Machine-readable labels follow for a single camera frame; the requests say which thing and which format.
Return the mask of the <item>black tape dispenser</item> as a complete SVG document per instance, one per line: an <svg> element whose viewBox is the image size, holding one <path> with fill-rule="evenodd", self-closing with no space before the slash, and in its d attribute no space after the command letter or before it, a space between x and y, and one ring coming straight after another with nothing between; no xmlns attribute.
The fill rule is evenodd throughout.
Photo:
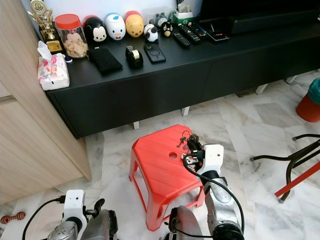
<svg viewBox="0 0 320 240"><path fill-rule="evenodd" d="M130 68L139 69L144 65L142 55L139 50L135 49L133 46L126 46L125 58Z"/></svg>

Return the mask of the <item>small black figure toy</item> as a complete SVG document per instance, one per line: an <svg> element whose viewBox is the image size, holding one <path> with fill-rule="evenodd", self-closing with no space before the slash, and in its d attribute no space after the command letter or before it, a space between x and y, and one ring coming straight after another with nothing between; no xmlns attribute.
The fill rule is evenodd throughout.
<svg viewBox="0 0 320 240"><path fill-rule="evenodd" d="M155 14L155 25L158 29L158 34L162 34L165 37L171 37L173 32L173 25L165 13Z"/></svg>

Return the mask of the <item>pink white tissue pack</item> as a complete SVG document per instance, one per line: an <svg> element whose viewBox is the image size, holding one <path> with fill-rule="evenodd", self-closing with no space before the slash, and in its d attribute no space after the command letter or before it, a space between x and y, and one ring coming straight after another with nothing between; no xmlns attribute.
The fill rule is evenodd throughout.
<svg viewBox="0 0 320 240"><path fill-rule="evenodd" d="M66 55L51 54L48 46L38 42L38 81L43 90L64 89L70 85Z"/></svg>

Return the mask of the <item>yellow bear plush toy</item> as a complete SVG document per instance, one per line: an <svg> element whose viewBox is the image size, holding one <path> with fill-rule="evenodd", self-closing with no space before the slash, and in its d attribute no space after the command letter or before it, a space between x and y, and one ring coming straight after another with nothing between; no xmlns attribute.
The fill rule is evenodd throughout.
<svg viewBox="0 0 320 240"><path fill-rule="evenodd" d="M125 14L125 29L132 38L138 38L143 34L144 19L140 12L130 10Z"/></svg>

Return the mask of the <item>green white remote holder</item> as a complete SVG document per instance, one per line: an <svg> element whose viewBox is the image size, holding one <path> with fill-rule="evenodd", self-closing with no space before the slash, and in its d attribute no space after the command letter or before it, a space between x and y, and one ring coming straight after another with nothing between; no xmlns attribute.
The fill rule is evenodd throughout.
<svg viewBox="0 0 320 240"><path fill-rule="evenodd" d="M194 14L190 5L187 4L186 10L183 13L173 10L170 13L169 20L174 25L187 25L189 22L192 22L194 20Z"/></svg>

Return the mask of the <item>gold trophy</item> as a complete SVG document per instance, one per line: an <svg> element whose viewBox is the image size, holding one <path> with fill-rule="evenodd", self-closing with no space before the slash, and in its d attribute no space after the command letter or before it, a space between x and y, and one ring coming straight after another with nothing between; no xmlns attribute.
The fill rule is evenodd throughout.
<svg viewBox="0 0 320 240"><path fill-rule="evenodd" d="M63 48L53 24L51 9L48 9L43 0L30 0L29 6L30 11L27 13L37 23L43 42L48 46L50 53L52 55L62 53Z"/></svg>

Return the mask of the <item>small white panda toy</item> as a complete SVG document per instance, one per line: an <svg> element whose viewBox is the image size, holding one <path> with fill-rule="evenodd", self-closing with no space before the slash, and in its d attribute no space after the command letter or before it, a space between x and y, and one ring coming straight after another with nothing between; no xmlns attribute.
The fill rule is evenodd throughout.
<svg viewBox="0 0 320 240"><path fill-rule="evenodd" d="M148 23L143 31L144 38L147 42L157 42L159 38L158 28L153 23Z"/></svg>

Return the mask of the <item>red plastic stool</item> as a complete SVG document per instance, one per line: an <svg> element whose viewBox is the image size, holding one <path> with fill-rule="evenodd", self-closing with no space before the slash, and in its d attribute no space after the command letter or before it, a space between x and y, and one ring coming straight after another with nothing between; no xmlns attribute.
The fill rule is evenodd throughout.
<svg viewBox="0 0 320 240"><path fill-rule="evenodd" d="M134 183L138 195L142 196L135 179L137 170L141 172L147 189L147 200L142 200L145 222L149 231L157 231L167 220L165 215L169 204L180 196L199 189L197 199L187 207L204 204L204 186L201 181L183 166L182 155L189 148L182 137L192 133L189 127L173 125L168 128L138 138L131 148L129 180Z"/></svg>

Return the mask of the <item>black metal table legs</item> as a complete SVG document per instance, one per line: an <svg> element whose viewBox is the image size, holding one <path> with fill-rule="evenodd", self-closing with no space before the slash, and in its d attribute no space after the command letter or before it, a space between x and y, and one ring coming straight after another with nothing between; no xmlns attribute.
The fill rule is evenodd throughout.
<svg viewBox="0 0 320 240"><path fill-rule="evenodd" d="M275 157L271 155L258 155L255 157L250 157L249 160L251 162L254 162L256 160L261 159L269 159L269 160L276 160L280 162L288 162L288 165L285 170L285 180L286 184L291 183L291 174L293 169L296 167L299 167L303 163L307 162L308 160L311 160L311 158L316 157L318 154L320 154L320 134L302 134L297 135L292 138L293 141L296 141L300 138L307 138L307 137L313 137L318 138L317 141L314 141L313 143L309 144L308 146L304 147L301 150L295 151L295 153L289 155L288 157ZM318 163L315 163L313 167L306 170L304 173L316 173L320 170L320 161ZM279 197L278 201L279 203L283 204L286 199L290 196L291 190L288 190L288 192L284 193L282 196Z"/></svg>

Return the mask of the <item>black smartphone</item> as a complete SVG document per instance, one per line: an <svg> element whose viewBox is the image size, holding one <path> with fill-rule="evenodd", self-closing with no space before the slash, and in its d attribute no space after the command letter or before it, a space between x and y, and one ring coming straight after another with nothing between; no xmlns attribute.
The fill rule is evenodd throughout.
<svg viewBox="0 0 320 240"><path fill-rule="evenodd" d="M158 46L158 44L155 44L155 43L144 44L144 51L146 52L147 57L152 64L166 62L166 57L163 54L162 50L160 50L160 47Z"/></svg>

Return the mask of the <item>green and red bin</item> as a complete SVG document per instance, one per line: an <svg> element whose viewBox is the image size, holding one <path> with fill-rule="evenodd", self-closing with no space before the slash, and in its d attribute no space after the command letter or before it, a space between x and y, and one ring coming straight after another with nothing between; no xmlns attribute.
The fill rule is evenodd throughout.
<svg viewBox="0 0 320 240"><path fill-rule="evenodd" d="M298 116L307 122L320 122L320 77L313 80L304 98L295 108Z"/></svg>

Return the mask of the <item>black fabric pouch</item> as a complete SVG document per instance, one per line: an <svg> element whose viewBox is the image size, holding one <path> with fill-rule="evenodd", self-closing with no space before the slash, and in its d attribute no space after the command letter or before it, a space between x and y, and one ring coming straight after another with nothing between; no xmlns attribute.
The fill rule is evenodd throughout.
<svg viewBox="0 0 320 240"><path fill-rule="evenodd" d="M87 54L102 76L122 70L122 64L107 48L92 48L87 51Z"/></svg>

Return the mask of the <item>flat black device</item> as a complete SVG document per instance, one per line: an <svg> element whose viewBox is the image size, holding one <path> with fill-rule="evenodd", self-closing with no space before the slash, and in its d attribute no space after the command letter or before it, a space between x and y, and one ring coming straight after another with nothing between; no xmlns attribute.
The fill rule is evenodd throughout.
<svg viewBox="0 0 320 240"><path fill-rule="evenodd" d="M230 38L222 32L208 31L206 32L206 39L217 44L217 43L228 41Z"/></svg>

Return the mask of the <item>silver key bunch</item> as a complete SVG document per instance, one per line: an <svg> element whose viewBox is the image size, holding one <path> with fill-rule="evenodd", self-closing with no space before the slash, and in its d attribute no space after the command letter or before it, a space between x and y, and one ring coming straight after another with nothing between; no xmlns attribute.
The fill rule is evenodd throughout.
<svg viewBox="0 0 320 240"><path fill-rule="evenodd" d="M190 153L189 154L182 154L181 158L182 158L183 166L186 169L188 169L190 172L195 171L196 161L194 161L192 154L190 154Z"/></svg>

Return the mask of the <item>clear jar with red lid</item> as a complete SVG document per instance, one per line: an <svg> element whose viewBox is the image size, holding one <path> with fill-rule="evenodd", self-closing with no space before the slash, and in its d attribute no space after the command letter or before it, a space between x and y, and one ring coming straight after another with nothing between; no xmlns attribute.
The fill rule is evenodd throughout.
<svg viewBox="0 0 320 240"><path fill-rule="evenodd" d="M77 14L60 14L54 19L54 23L66 54L71 58L87 57L89 44L85 39L83 25Z"/></svg>

